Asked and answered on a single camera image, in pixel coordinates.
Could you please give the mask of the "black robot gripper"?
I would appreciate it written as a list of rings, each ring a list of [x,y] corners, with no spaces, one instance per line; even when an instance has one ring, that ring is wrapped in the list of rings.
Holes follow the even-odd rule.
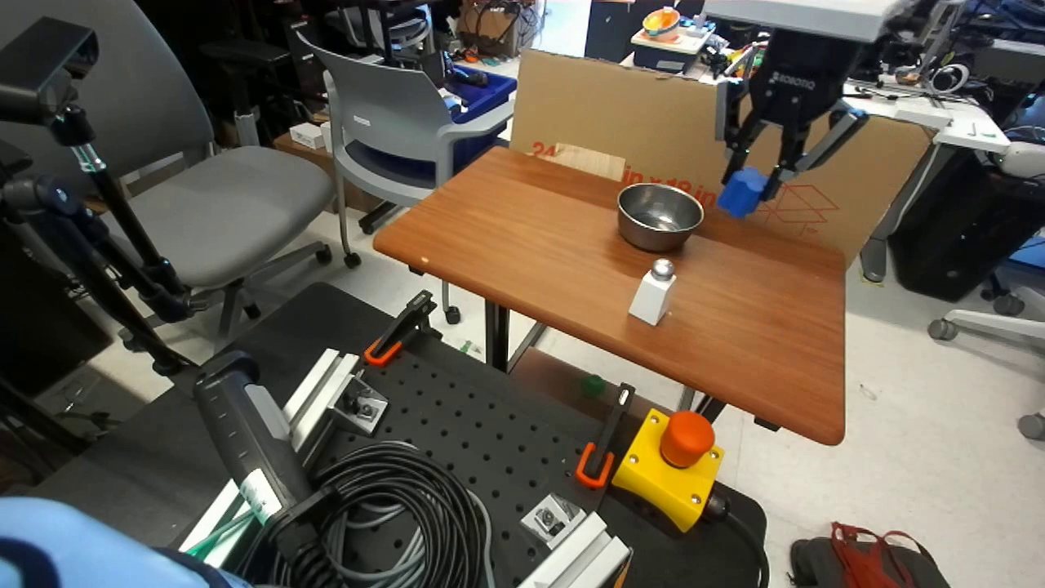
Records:
[[[815,171],[843,152],[868,126],[868,115],[858,107],[832,107],[855,56],[858,45],[849,40],[773,30],[752,84],[719,84],[714,138],[728,152],[722,180],[732,180],[743,166],[746,149],[765,130],[765,121],[788,127],[780,157],[768,178],[768,195],[776,195],[791,178]],[[805,145],[810,126],[827,113],[827,134]]]

